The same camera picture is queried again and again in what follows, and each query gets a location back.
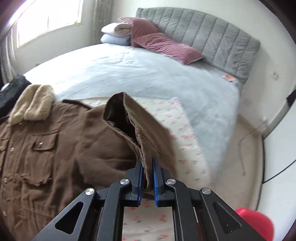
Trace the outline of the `red plastic stool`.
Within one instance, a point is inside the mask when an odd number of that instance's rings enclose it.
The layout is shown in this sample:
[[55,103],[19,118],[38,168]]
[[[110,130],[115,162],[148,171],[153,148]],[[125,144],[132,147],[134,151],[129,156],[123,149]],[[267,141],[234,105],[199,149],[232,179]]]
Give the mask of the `red plastic stool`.
[[247,208],[239,208],[235,212],[265,238],[265,240],[273,241],[274,224],[267,216]]

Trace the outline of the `pink velvet pillow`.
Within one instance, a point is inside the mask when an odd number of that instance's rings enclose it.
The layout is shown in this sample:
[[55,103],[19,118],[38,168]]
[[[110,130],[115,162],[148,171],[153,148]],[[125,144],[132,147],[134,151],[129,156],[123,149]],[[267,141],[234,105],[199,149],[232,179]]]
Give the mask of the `pink velvet pillow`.
[[158,33],[158,28],[151,22],[143,18],[135,18],[135,17],[121,17],[119,18],[123,23],[132,25],[132,33],[131,33],[131,46],[139,47],[138,44],[134,42],[137,37]]
[[200,51],[185,44],[178,43],[163,33],[143,35],[135,38],[134,42],[149,51],[173,58],[183,65],[188,65],[204,58]]

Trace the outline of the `grey curtain left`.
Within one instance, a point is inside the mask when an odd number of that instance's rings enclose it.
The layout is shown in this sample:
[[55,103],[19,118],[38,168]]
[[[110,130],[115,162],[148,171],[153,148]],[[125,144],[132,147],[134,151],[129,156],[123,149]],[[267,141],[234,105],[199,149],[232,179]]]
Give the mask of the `grey curtain left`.
[[1,76],[4,84],[10,83],[17,73],[13,32],[9,31],[1,43]]

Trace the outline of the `grey patterned curtain right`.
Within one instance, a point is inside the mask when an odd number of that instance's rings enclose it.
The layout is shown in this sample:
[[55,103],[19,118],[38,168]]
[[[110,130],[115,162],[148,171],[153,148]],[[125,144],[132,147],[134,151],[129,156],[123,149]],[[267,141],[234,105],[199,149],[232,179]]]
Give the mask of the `grey patterned curtain right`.
[[112,0],[95,0],[92,18],[92,44],[99,44],[103,35],[101,29],[110,23]]

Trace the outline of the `grey padded headboard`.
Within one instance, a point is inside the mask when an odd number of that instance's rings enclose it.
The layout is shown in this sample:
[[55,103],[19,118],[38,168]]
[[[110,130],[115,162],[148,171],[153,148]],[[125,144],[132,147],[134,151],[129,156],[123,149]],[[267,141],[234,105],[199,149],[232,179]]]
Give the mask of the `grey padded headboard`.
[[244,84],[249,77],[260,42],[216,16],[192,9],[138,8],[136,17],[152,22],[172,40],[199,50],[204,60]]

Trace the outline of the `pink velvet pillow back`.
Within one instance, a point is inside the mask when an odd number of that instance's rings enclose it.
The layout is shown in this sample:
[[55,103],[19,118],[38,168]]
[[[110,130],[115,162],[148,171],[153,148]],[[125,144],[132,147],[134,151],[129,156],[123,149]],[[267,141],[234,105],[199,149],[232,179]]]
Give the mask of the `pink velvet pillow back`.
[[131,33],[131,46],[139,47],[138,44],[134,42],[137,37],[158,33],[158,28],[151,22],[143,18],[135,18],[135,17],[121,17],[119,18],[123,23],[132,25],[132,33]]

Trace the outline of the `brown jacket with fleece collar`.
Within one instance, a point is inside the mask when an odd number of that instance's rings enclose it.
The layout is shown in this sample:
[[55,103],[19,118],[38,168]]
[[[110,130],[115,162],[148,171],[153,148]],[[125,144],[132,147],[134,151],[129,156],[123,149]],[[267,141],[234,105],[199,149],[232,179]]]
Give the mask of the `brown jacket with fleece collar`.
[[135,167],[152,188],[152,159],[176,174],[169,131],[127,93],[91,108],[29,85],[1,119],[1,240],[31,240],[88,187],[104,189]]

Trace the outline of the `bright window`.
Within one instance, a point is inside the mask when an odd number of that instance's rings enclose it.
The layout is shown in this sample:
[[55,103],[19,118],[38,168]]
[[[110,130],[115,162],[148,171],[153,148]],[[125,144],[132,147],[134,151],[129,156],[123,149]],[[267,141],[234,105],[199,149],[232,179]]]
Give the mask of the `bright window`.
[[16,46],[20,48],[41,35],[80,24],[82,9],[82,0],[34,1],[17,21]]

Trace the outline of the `folded white blanket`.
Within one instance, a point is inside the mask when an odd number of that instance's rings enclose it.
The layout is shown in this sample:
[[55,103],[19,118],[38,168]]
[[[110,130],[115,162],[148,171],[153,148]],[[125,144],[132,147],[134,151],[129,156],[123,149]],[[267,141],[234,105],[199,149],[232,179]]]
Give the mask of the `folded white blanket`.
[[110,23],[105,25],[101,32],[116,37],[125,37],[132,34],[132,25],[126,23]]

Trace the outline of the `pink velvet pillow front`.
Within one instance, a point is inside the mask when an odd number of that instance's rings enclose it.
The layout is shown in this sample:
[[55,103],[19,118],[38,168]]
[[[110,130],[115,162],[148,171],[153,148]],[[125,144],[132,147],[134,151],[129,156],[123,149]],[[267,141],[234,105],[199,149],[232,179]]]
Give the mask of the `pink velvet pillow front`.
[[200,51],[185,44],[178,43],[163,33],[143,35],[135,38],[134,42],[149,51],[173,58],[183,65],[188,65],[204,58]]

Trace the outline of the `light blue bed cover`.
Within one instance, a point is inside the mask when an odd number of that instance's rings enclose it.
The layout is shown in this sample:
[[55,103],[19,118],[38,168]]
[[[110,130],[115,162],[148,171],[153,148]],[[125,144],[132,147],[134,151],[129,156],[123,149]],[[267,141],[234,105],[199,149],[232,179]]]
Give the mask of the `light blue bed cover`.
[[171,99],[182,103],[212,174],[218,172],[234,131],[242,84],[200,60],[189,65],[146,49],[111,44],[55,57],[25,74],[48,84],[62,99],[112,96]]

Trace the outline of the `folded light blue blanket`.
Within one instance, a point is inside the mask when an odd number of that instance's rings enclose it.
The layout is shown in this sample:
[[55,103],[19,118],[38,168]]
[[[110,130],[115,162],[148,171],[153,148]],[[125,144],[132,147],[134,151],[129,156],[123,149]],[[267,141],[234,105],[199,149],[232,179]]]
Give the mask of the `folded light blue blanket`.
[[110,34],[104,34],[100,39],[101,44],[114,44],[120,46],[130,46],[130,36],[113,36]]

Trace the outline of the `wall socket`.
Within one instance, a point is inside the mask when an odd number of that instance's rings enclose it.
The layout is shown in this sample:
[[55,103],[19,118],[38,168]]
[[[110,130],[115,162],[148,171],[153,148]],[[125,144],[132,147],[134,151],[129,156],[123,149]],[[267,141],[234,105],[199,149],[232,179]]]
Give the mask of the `wall socket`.
[[275,71],[272,72],[271,76],[274,80],[278,79],[278,74]]

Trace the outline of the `cherry print white blanket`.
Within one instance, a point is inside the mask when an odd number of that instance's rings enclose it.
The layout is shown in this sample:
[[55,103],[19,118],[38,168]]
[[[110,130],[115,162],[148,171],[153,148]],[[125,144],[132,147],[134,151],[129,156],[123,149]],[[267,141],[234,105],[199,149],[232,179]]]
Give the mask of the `cherry print white blanket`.
[[[165,126],[173,139],[177,179],[193,189],[211,183],[209,166],[181,102],[172,99],[135,97],[135,101]],[[140,207],[125,208],[122,240],[174,240],[170,207],[158,208],[144,198]]]

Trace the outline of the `black garment on bed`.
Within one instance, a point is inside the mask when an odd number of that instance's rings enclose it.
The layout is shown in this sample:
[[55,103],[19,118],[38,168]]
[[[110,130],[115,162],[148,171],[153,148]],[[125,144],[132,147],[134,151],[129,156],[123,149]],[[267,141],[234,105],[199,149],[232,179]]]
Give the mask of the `black garment on bed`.
[[17,75],[9,85],[1,91],[0,95],[0,115],[1,118],[7,116],[8,113],[15,106],[18,98],[22,94],[22,92],[31,85],[31,83],[23,76]]

